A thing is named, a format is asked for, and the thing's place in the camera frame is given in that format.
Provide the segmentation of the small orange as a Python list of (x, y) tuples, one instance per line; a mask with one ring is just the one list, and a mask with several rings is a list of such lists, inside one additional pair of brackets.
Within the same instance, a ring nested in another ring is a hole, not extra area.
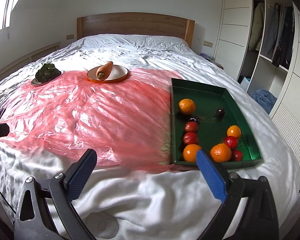
[(242, 135), (242, 132), (237, 125), (232, 125), (228, 128), (226, 134), (228, 137), (235, 137), (236, 139), (239, 139)]

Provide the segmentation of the dark red plum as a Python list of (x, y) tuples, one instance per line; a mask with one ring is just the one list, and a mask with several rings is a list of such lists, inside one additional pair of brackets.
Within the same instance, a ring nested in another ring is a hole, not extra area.
[(186, 133), (198, 133), (199, 125), (194, 121), (189, 121), (185, 124), (184, 131)]

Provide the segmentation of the textured mandarin orange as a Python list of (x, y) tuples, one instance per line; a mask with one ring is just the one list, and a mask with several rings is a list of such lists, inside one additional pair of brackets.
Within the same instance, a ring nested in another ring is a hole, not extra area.
[(196, 105), (191, 99), (182, 99), (178, 103), (179, 111), (185, 115), (192, 115), (196, 110)]

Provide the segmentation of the green leafy vegetable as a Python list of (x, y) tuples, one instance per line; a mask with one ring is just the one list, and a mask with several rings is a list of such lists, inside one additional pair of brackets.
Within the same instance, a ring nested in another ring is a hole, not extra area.
[(53, 63), (45, 63), (36, 72), (36, 79), (38, 82), (46, 83), (61, 75), (61, 71), (58, 70)]

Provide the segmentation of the red plum in tray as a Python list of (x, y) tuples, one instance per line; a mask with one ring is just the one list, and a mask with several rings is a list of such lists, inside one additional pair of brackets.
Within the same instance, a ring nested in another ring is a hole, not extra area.
[(234, 150), (232, 152), (232, 161), (242, 161), (243, 160), (243, 153), (239, 150)]

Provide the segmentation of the mandarin in tray right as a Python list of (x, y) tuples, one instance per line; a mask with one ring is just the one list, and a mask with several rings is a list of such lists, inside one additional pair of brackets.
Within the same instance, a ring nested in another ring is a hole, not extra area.
[(232, 151), (228, 145), (220, 143), (211, 148), (210, 155), (215, 162), (223, 163), (231, 159)]

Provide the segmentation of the red apple in tray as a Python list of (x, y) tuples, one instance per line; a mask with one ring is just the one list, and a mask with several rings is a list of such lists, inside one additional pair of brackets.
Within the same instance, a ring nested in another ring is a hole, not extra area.
[(224, 139), (224, 143), (231, 149), (231, 150), (235, 150), (236, 147), (238, 146), (238, 139), (236, 137), (233, 136), (227, 136)]

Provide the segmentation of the white bed sheet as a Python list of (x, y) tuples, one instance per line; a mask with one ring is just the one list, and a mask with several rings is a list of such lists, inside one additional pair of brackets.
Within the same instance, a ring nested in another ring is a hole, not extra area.
[(97, 233), (105, 215), (115, 239), (195, 239), (220, 202), (199, 171), (173, 171), (173, 78), (226, 88), (242, 111), (262, 163), (243, 178), (267, 177), (282, 224), (298, 199), (300, 167), (269, 115), (228, 74), (180, 38), (96, 35), (82, 38), (0, 82), (0, 191), (14, 218), (25, 179), (49, 179), (87, 148), (98, 163), (74, 202)]

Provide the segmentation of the orange in tray front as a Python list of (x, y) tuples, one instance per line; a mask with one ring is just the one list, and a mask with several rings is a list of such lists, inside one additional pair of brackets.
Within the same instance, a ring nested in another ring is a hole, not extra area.
[(195, 163), (196, 162), (196, 154), (202, 147), (196, 144), (189, 144), (183, 150), (183, 159), (186, 162)]

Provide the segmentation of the orange carrot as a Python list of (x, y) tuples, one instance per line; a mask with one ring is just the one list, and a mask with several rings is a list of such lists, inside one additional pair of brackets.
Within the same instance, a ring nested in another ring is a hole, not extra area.
[(109, 61), (106, 64), (100, 66), (96, 72), (97, 79), (98, 80), (107, 79), (110, 76), (112, 69), (113, 69), (112, 61)]

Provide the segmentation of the green rectangular tray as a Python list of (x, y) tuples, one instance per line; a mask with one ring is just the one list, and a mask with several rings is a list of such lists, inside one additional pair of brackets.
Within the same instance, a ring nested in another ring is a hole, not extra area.
[[(222, 143), (226, 132), (232, 125), (237, 125), (242, 132), (237, 149), (243, 153), (242, 161), (223, 163), (227, 169), (253, 167), (263, 158), (253, 132), (243, 113), (226, 88), (182, 79), (171, 79), (171, 163), (185, 170), (197, 168), (195, 163), (183, 159), (183, 136), (185, 124), (190, 116), (179, 111), (178, 103), (182, 99), (191, 99), (196, 105), (193, 116), (199, 116), (199, 145), (209, 152), (211, 148)], [(218, 108), (225, 109), (223, 119), (216, 118)]]

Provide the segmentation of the blue folded blanket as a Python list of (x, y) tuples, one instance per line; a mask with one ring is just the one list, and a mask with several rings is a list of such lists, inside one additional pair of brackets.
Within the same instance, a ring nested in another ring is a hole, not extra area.
[(253, 91), (251, 97), (266, 111), (267, 114), (271, 113), (271, 110), (277, 101), (277, 97), (266, 89)]

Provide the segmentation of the pink plastic sheet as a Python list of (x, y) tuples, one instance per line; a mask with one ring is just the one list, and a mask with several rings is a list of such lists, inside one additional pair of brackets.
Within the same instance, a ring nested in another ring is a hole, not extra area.
[(10, 133), (3, 142), (72, 160), (91, 148), (100, 166), (168, 171), (170, 85), (179, 77), (175, 70), (135, 68), (117, 83), (94, 83), (81, 71), (39, 87), (26, 83), (7, 102), (3, 122)]

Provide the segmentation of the white shopping bag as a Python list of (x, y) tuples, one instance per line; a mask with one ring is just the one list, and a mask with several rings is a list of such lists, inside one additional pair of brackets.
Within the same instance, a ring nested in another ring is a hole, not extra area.
[(250, 86), (250, 78), (247, 78), (247, 77), (243, 77), (241, 83), (240, 83), (240, 86), (242, 87), (242, 89), (244, 91), (248, 91), (248, 88)]

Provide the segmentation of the wooden headboard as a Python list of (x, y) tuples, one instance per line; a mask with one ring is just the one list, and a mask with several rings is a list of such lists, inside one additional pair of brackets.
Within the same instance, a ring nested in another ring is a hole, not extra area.
[(99, 34), (171, 36), (191, 46), (195, 21), (148, 12), (113, 12), (79, 17), (77, 39)]

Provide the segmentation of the bedside table with items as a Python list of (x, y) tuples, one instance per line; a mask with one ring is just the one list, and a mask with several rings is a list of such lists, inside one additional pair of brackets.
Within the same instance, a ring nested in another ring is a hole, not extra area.
[(214, 59), (212, 56), (207, 55), (207, 54), (205, 54), (205, 53), (200, 53), (200, 56), (202, 56), (203, 58), (205, 58), (207, 61), (209, 61), (209, 62), (215, 64), (217, 67), (219, 67), (219, 68), (221, 68), (221, 69), (224, 69), (224, 67), (223, 67), (221, 64), (217, 63), (217, 62), (215, 61), (215, 59)]

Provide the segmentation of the hanging dark clothes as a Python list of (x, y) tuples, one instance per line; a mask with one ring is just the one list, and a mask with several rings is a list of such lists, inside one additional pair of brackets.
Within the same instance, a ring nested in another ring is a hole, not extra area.
[(292, 60), (295, 34), (294, 9), (291, 5), (258, 3), (253, 12), (248, 49), (261, 51), (275, 67), (288, 69)]

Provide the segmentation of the white wardrobe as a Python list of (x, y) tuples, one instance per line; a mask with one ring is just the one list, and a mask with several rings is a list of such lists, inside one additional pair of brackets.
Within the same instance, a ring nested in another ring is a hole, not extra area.
[(293, 0), (222, 0), (215, 58), (247, 93), (276, 98), (269, 115), (300, 165), (300, 11)]

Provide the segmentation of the wall socket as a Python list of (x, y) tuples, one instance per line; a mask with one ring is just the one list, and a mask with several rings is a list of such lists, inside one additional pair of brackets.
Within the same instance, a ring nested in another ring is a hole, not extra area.
[(213, 43), (212, 42), (208, 42), (208, 41), (204, 41), (203, 45), (206, 46), (206, 47), (210, 47), (210, 48), (213, 47)]

